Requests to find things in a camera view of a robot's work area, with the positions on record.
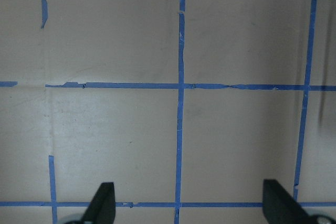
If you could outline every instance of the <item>white surface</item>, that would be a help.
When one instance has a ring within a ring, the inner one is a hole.
[[[312,85],[336,85],[336,0],[317,0]]]
[[[43,83],[41,0],[0,3],[0,80]]]
[[[292,192],[298,91],[186,90],[182,201],[261,202],[262,180]]]
[[[302,84],[310,0],[186,0],[185,82]]]
[[[300,201],[336,201],[336,92],[311,92],[299,186]]]
[[[177,82],[179,0],[48,0],[48,82]]]
[[[0,0],[0,201],[175,200],[177,90],[51,89],[178,82],[179,0]],[[336,84],[335,0],[318,0],[311,84]],[[310,0],[186,0],[185,82],[302,84]],[[336,201],[335,92],[310,92],[300,201]],[[291,193],[302,92],[186,90],[182,201]],[[59,216],[72,208],[58,208]],[[0,223],[50,223],[50,207],[0,208]],[[118,208],[119,223],[173,223],[173,208]],[[181,223],[262,223],[258,209],[181,209]]]
[[[59,201],[90,201],[109,181],[117,201],[174,201],[176,90],[48,92]]]
[[[51,207],[0,207],[3,224],[52,224]]]
[[[84,212],[84,207],[59,207],[58,218]],[[174,222],[174,208],[128,208],[118,207],[114,224],[171,224]]]
[[[44,88],[0,90],[0,201],[50,201]]]
[[[266,224],[261,208],[182,208],[181,224]]]

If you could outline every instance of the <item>grid square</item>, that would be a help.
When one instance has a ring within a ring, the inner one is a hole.
[[[59,207],[58,219],[65,216],[77,213],[84,213],[83,207]],[[136,223],[136,224],[148,224],[148,223],[160,223],[171,224],[174,221],[174,208],[128,208],[117,207],[116,219],[114,224],[124,223]]]
[[[0,201],[50,201],[50,120],[44,88],[0,92]]]
[[[48,0],[48,83],[177,82],[179,0]]]
[[[317,0],[312,85],[336,84],[336,0]]]
[[[302,84],[310,0],[186,0],[185,81]]]
[[[0,207],[0,221],[6,224],[52,224],[50,207]]]
[[[181,208],[181,224],[266,224],[261,208]]]
[[[336,201],[336,93],[310,92],[299,201]]]
[[[41,0],[0,0],[0,80],[44,80]]]
[[[58,201],[173,202],[177,90],[52,89]]]
[[[182,201],[261,202],[265,178],[289,192],[299,91],[186,90]]]

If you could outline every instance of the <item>white panel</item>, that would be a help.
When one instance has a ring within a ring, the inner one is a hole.
[[[41,0],[0,3],[0,80],[43,83]]]
[[[0,200],[50,201],[45,89],[1,88]]]
[[[261,208],[181,208],[181,224],[266,224]]]
[[[336,201],[336,93],[310,92],[299,201]]]
[[[172,224],[174,210],[174,208],[117,207],[114,224]],[[57,208],[57,216],[60,219],[84,211],[85,208],[82,207],[59,207]]]
[[[186,0],[185,81],[301,84],[310,0]]]
[[[261,202],[265,178],[292,192],[301,96],[186,90],[182,201]]]
[[[174,201],[177,90],[49,91],[58,200],[112,181],[117,201]]]
[[[50,207],[0,207],[0,222],[5,224],[52,224]]]
[[[317,0],[312,85],[336,84],[336,0]]]
[[[48,82],[177,82],[179,0],[48,0]]]

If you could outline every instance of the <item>white floor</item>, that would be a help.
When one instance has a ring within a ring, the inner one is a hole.
[[[185,12],[179,0],[47,2],[41,29],[41,0],[0,0],[0,83],[18,82],[0,87],[0,223],[52,224],[49,156],[57,202],[88,202],[113,181],[117,202],[174,203],[176,160],[181,202],[258,203],[264,178],[293,192],[303,88],[185,88],[179,105],[179,15],[184,83],[303,85],[311,0],[186,0]],[[336,0],[317,3],[310,85],[336,90]],[[176,84],[46,87],[66,82]],[[309,92],[299,202],[336,202],[335,100]],[[22,201],[49,206],[4,206]],[[319,209],[336,218],[329,205]],[[84,210],[57,207],[57,217]],[[115,223],[266,223],[260,207],[175,215],[118,207]]]

